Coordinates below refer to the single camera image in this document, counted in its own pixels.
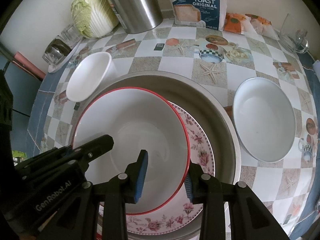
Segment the small white bowl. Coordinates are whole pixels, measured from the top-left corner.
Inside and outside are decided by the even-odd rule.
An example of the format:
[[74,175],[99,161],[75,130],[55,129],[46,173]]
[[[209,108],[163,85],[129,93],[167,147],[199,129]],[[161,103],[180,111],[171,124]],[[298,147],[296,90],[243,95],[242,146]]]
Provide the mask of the small white bowl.
[[101,51],[84,58],[71,75],[66,88],[68,100],[82,102],[98,87],[117,78],[118,72],[110,53]]

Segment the stainless steel thermos jug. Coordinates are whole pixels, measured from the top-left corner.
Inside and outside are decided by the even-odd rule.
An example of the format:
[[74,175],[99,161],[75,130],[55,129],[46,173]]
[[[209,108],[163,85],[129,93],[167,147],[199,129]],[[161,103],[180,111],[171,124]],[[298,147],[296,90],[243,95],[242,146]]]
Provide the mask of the stainless steel thermos jug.
[[128,34],[149,31],[163,22],[158,0],[109,0],[109,3]]

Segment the clear glass mug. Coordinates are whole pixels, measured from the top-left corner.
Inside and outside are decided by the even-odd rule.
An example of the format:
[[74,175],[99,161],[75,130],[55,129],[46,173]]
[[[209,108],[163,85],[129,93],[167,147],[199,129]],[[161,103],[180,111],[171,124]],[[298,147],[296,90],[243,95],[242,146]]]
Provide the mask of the clear glass mug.
[[287,14],[279,33],[279,42],[292,53],[304,54],[309,49],[307,29],[291,14]]

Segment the large white blue bowl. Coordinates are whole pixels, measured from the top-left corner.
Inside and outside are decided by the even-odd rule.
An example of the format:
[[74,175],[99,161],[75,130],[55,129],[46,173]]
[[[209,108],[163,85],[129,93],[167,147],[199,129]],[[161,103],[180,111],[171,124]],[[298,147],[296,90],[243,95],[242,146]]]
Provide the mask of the large white blue bowl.
[[296,135],[296,118],[291,102],[271,80],[253,77],[236,90],[233,123],[243,148],[266,163],[283,159]]

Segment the toast bread bag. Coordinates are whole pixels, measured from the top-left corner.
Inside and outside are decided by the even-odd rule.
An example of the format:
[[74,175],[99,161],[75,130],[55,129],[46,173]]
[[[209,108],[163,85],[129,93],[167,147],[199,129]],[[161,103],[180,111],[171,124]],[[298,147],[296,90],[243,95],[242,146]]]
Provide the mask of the toast bread bag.
[[170,0],[176,25],[222,31],[227,0]]

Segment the glass tray with cups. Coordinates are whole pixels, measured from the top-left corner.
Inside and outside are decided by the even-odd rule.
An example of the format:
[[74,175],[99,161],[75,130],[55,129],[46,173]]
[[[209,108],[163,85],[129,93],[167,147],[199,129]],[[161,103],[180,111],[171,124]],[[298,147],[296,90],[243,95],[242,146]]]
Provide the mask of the glass tray with cups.
[[48,44],[42,55],[44,61],[48,63],[48,72],[57,72],[66,64],[76,52],[82,40],[83,37],[75,25],[70,24],[65,27],[65,29],[61,31],[61,34],[57,35],[50,44]]

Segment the orange snack packet left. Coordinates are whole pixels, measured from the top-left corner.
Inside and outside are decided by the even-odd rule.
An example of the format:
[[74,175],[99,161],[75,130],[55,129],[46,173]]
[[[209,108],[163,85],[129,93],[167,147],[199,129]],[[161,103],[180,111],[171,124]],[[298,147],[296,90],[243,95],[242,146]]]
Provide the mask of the orange snack packet left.
[[226,13],[224,31],[235,34],[244,34],[246,26],[249,23],[249,17],[243,14]]

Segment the strawberry pattern bowl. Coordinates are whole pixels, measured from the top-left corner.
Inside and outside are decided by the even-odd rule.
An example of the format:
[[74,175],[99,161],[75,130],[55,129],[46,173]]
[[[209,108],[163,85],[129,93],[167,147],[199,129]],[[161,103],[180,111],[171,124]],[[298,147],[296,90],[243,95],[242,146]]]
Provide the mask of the strawberry pattern bowl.
[[73,147],[102,135],[110,135],[114,146],[95,159],[86,172],[94,183],[102,183],[123,173],[141,150],[148,152],[142,195],[129,204],[129,215],[151,213],[178,193],[190,163],[187,129],[171,103],[153,91],[124,87],[93,100],[75,127]]

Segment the orange snack packet right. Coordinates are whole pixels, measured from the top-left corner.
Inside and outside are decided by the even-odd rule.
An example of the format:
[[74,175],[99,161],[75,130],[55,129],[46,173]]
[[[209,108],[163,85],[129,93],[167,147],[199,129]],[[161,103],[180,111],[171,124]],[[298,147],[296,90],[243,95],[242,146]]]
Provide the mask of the orange snack packet right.
[[265,37],[269,37],[274,40],[279,40],[277,33],[275,32],[272,23],[258,15],[253,14],[245,14],[250,18],[250,23],[252,27],[255,29],[257,34],[260,34]]

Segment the napa cabbage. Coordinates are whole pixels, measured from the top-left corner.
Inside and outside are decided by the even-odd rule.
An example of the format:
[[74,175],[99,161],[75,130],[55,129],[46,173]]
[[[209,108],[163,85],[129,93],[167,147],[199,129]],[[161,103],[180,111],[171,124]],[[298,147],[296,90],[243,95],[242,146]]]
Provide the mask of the napa cabbage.
[[119,23],[108,0],[73,0],[71,16],[75,27],[86,38],[103,37]]

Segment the orange snack packet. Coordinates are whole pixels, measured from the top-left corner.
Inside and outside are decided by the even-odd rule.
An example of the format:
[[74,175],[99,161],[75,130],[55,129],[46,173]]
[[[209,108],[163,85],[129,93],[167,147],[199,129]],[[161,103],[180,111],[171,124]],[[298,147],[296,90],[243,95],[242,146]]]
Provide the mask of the orange snack packet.
[[277,33],[275,32],[272,23],[258,15],[253,14],[245,14],[250,18],[250,23],[252,27],[255,29],[257,34],[260,34],[265,37],[269,37],[274,40],[279,40]]
[[235,34],[244,34],[246,26],[249,23],[249,17],[243,14],[226,13],[224,31]]

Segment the floral rimmed round plate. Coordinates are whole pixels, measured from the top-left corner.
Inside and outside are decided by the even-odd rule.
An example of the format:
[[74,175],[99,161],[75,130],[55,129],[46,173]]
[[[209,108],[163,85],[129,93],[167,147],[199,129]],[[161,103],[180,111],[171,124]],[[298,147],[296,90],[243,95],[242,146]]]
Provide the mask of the floral rimmed round plate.
[[193,186],[193,202],[189,202],[183,185],[176,196],[160,209],[146,215],[127,215],[127,231],[132,234],[159,236],[188,225],[203,209],[203,204],[200,203],[202,193],[199,189],[201,178],[196,178],[196,175],[206,174],[211,177],[215,173],[213,149],[204,129],[182,107],[174,103],[171,105],[182,118],[188,132],[191,161],[188,175]]

